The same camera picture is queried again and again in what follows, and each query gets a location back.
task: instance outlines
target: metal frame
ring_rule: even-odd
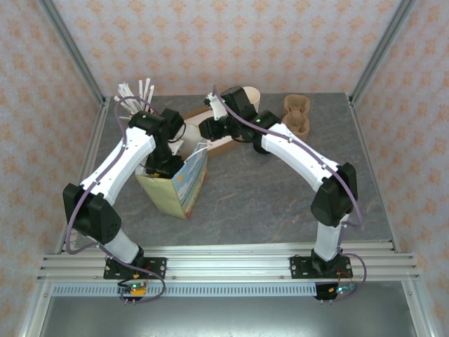
[[[145,256],[166,257],[168,283],[196,282],[298,282],[290,276],[289,258],[310,256],[313,244],[245,244],[224,246],[143,247]],[[347,242],[344,252],[364,259],[369,282],[407,281],[420,278],[413,254],[395,253],[391,242]],[[351,260],[355,279],[363,268]],[[102,278],[105,254],[89,249],[76,256],[66,253],[43,258],[38,282],[107,282]],[[302,279],[322,282],[323,279]]]
[[[407,20],[408,14],[412,10],[412,7],[415,3],[416,0],[402,0],[402,2],[399,4],[398,9],[393,16],[393,19],[391,19],[387,30],[380,39],[380,42],[374,50],[370,61],[368,62],[365,70],[362,73],[362,76],[360,77],[356,87],[354,88],[354,92],[349,98],[354,105],[356,105],[357,102],[361,100],[366,87],[368,86],[370,80],[373,78],[378,67],[382,63],[385,55],[387,54],[391,44],[394,41],[394,38],[397,36],[399,30]]]
[[[298,291],[295,293],[295,287],[330,281],[291,279],[288,258],[295,254],[307,256],[312,247],[313,243],[246,244],[144,247],[144,250],[146,256],[168,258],[166,283],[173,293],[180,287],[198,292],[200,288],[265,289],[267,286],[278,286],[278,289],[272,290],[277,296],[289,296],[289,292],[291,296],[302,296]],[[418,337],[438,335],[413,254],[397,253],[391,242],[345,242],[342,248],[344,252],[357,253],[364,259],[368,268],[367,282],[401,281]],[[353,260],[352,265],[354,278],[360,279],[360,263]],[[98,249],[87,249],[76,256],[65,252],[45,256],[20,337],[39,336],[54,289],[55,296],[61,296],[56,287],[68,286],[78,289],[74,291],[80,293],[83,287],[110,288],[116,281],[102,278],[104,266],[105,255]],[[156,292],[159,284],[154,281],[150,285],[154,289],[149,296]],[[71,296],[110,296],[100,292]],[[186,296],[186,293],[184,291],[180,296]]]
[[[80,75],[83,77],[86,85],[91,92],[92,96],[101,103],[104,100],[104,96],[97,84],[97,81],[93,77],[86,61],[84,60],[81,52],[78,49],[72,35],[70,34],[67,26],[61,18],[55,4],[52,0],[37,0],[42,7],[42,10],[47,15],[48,21],[53,26],[56,34],[59,36],[60,41],[66,48],[70,57],[72,58],[75,67],[78,69]]]
[[[384,195],[383,195],[382,191],[380,190],[379,185],[377,184],[377,179],[375,178],[376,175],[374,174],[373,165],[371,164],[370,153],[366,146],[365,138],[363,138],[360,123],[358,122],[356,107],[349,100],[348,100],[348,102],[349,102],[349,109],[351,110],[351,114],[352,114],[352,119],[354,120],[354,124],[356,126],[356,130],[358,133],[358,138],[360,139],[360,143],[362,144],[363,153],[365,154],[366,161],[368,162],[368,168],[370,169],[371,176],[373,177],[374,187],[376,189],[377,195],[379,196],[379,200],[382,205],[382,209],[386,210],[387,208],[384,205]],[[385,211],[385,216],[388,220],[388,226],[390,227],[391,238],[393,239],[393,248],[395,251],[401,251],[401,247],[399,246],[399,238],[396,233],[396,229],[391,225],[393,223],[393,221],[391,220],[389,213],[386,211]]]
[[[43,11],[54,26],[61,42],[67,49],[76,68],[93,97],[103,103],[104,98],[96,80],[91,74],[72,35],[65,26],[52,0],[38,0]],[[373,174],[368,151],[361,135],[355,105],[361,99],[374,73],[387,54],[395,36],[406,21],[406,18],[416,0],[402,0],[387,31],[375,49],[367,67],[359,79],[354,92],[349,97],[351,113],[356,124],[357,132],[362,142],[363,151]],[[95,158],[100,144],[102,128],[105,122],[109,99],[100,105],[95,120],[89,146],[83,163],[80,179],[93,172]],[[378,194],[382,194],[375,184]],[[410,313],[419,337],[437,337],[438,332],[431,315],[427,291],[420,279],[420,271],[416,268],[413,254],[398,253],[398,241],[394,229],[391,229],[392,242],[349,242],[344,243],[346,252],[361,255],[368,265],[368,282],[402,281]],[[63,252],[64,235],[61,235],[57,255],[45,256],[39,271],[39,279],[20,330],[20,337],[39,336],[47,313],[53,289],[60,282],[76,282],[77,284],[110,284],[102,278],[105,265],[104,254],[95,249],[88,249],[77,256],[68,256]],[[300,282],[292,280],[288,264],[288,257],[295,254],[307,255],[313,244],[251,244],[238,246],[176,246],[176,247],[145,247],[148,256],[169,257],[167,269],[168,286],[181,284],[223,284],[232,282],[240,284],[306,284],[307,282],[323,281],[304,279]],[[361,277],[361,266],[353,261],[355,277]]]

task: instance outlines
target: orange floral wallpaper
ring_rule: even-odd
[[[351,93],[400,0],[55,0],[105,95]]]
[[[358,106],[377,181],[404,251],[449,336],[449,6],[418,1]]]
[[[16,336],[97,112],[36,0],[0,4],[0,326]]]

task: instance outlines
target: paper cup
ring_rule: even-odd
[[[252,86],[244,86],[243,89],[248,96],[250,103],[254,105],[255,111],[259,112],[260,92]]]

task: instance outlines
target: marble surface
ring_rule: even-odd
[[[260,111],[281,116],[287,94],[264,94]],[[358,204],[364,231],[349,228],[346,240],[390,239],[387,218],[343,93],[306,94],[311,100],[311,131],[307,143],[341,164],[357,170]],[[181,114],[203,106],[202,95],[157,96],[159,110],[170,107]],[[109,108],[96,166],[121,137]],[[159,212],[134,176],[126,182],[114,205],[122,228],[141,246],[199,244],[259,244],[314,242],[316,220],[310,204],[314,192],[305,180],[272,154],[261,155],[251,144],[241,144],[208,160],[208,175],[189,220]],[[356,222],[355,212],[350,220]]]

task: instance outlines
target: cardboard box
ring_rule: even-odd
[[[188,219],[207,173],[208,153],[199,151],[207,145],[198,126],[187,125],[183,140],[177,154],[188,160],[173,178],[147,175],[142,166],[136,168],[135,177],[161,212]]]

